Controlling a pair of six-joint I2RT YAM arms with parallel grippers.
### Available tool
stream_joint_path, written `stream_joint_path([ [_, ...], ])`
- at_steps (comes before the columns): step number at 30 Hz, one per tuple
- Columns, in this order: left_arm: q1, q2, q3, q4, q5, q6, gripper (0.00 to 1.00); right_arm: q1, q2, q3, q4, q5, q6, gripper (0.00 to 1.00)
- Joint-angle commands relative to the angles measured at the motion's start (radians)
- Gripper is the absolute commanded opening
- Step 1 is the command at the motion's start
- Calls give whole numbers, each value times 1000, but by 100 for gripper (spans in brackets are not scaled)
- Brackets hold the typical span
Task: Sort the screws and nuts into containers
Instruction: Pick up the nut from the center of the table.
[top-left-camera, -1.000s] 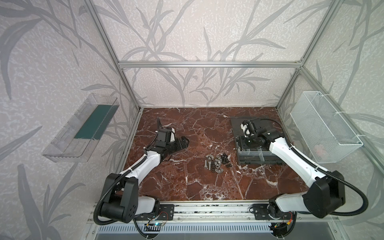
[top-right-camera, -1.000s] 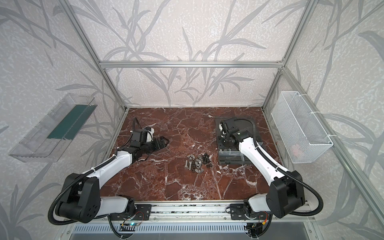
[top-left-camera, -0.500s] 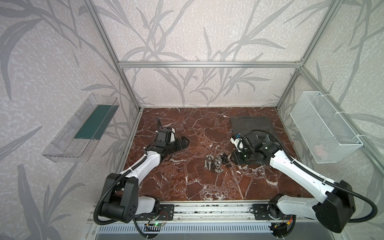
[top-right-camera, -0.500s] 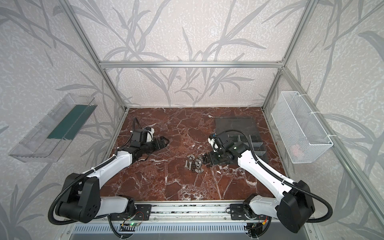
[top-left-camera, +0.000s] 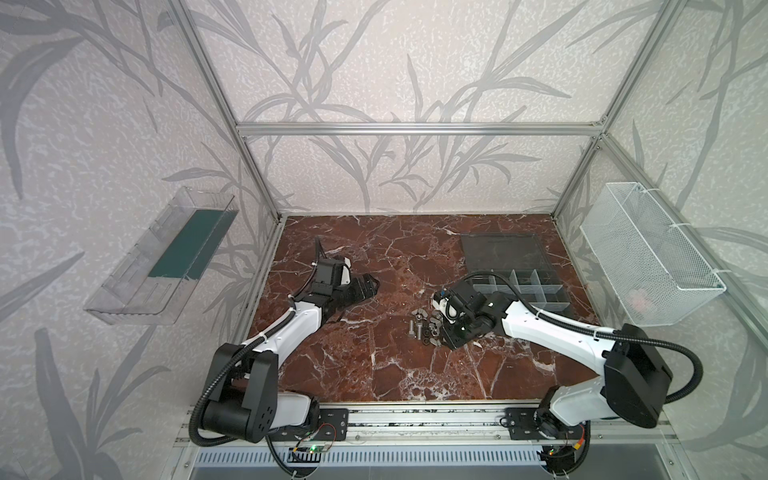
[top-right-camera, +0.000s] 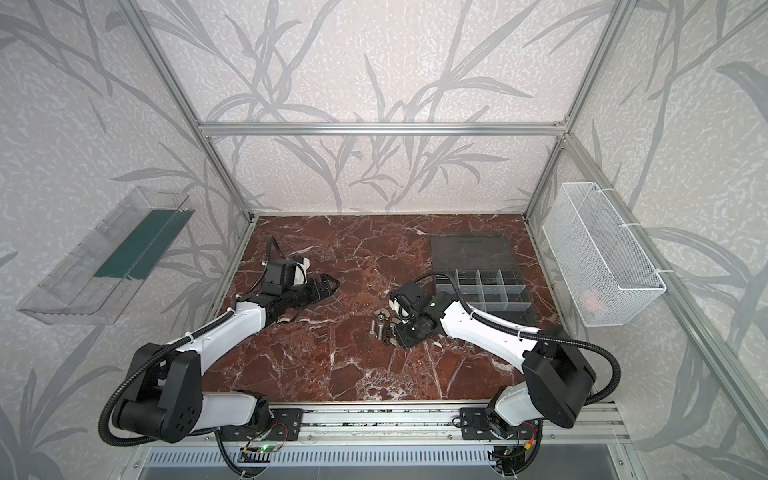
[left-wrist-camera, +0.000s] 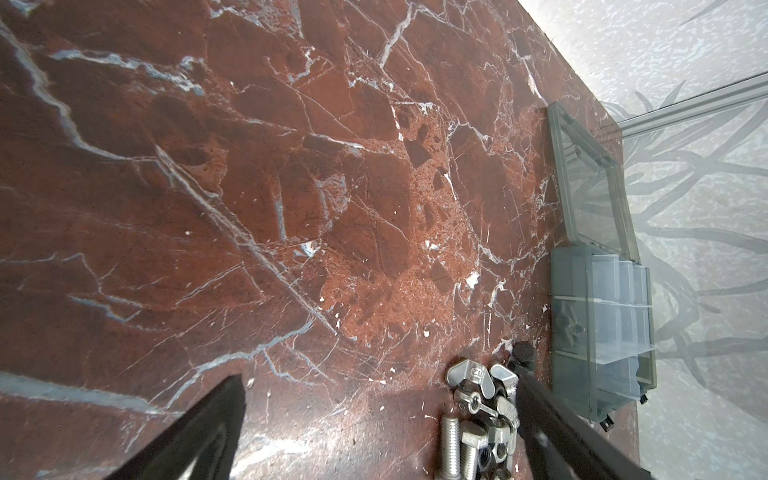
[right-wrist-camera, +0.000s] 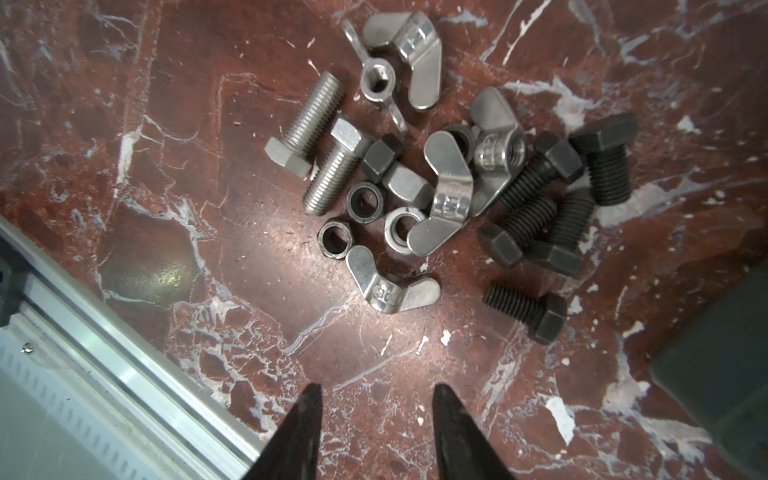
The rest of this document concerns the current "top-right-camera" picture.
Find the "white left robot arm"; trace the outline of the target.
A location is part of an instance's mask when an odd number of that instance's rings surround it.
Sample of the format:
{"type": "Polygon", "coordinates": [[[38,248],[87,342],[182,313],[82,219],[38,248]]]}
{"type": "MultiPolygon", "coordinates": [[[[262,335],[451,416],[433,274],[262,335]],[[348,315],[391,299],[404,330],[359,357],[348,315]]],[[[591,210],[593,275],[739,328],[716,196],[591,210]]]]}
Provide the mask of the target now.
{"type": "Polygon", "coordinates": [[[270,260],[256,290],[238,296],[223,314],[171,343],[139,348],[99,416],[100,439],[110,446],[131,447],[177,443],[223,427],[244,427],[257,435],[269,431],[274,417],[266,397],[206,392],[203,376],[287,311],[300,312],[336,292],[336,279],[311,275],[308,267],[305,258],[270,260]]]}

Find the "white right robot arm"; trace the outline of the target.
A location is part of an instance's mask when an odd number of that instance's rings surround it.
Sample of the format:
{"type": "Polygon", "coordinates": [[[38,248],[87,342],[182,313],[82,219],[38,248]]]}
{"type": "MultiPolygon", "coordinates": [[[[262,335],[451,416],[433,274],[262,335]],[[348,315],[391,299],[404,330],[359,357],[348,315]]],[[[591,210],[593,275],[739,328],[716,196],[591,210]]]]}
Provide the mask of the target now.
{"type": "Polygon", "coordinates": [[[389,307],[400,319],[394,334],[403,348],[441,334],[477,346],[522,373],[523,382],[500,388],[485,409],[487,429],[499,439],[541,419],[571,428],[583,407],[610,396],[621,381],[620,363],[607,349],[573,339],[561,328],[512,324],[474,307],[443,272],[393,290],[389,307]]]}

